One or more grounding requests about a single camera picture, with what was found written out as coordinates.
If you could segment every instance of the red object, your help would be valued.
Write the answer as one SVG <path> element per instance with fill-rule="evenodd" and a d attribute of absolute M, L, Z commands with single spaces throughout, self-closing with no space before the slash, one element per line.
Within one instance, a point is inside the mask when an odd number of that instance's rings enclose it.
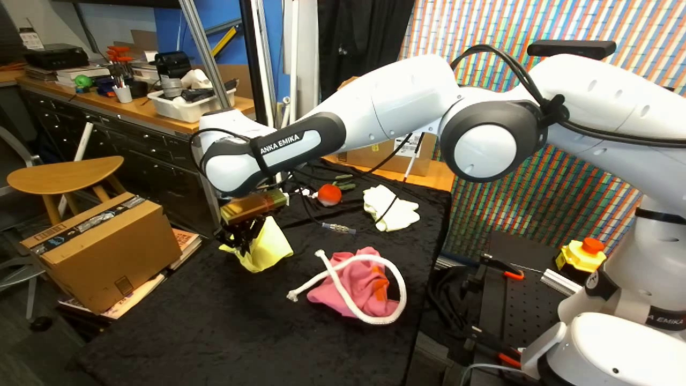
<path fill-rule="evenodd" d="M 587 236 L 587 239 L 584 239 L 581 249 L 596 255 L 596 253 L 605 251 L 605 244 L 603 244 L 603 241 Z"/>
<path fill-rule="evenodd" d="M 322 185 L 318 200 L 322 205 L 337 205 L 344 200 L 344 190 L 337 185 Z"/>

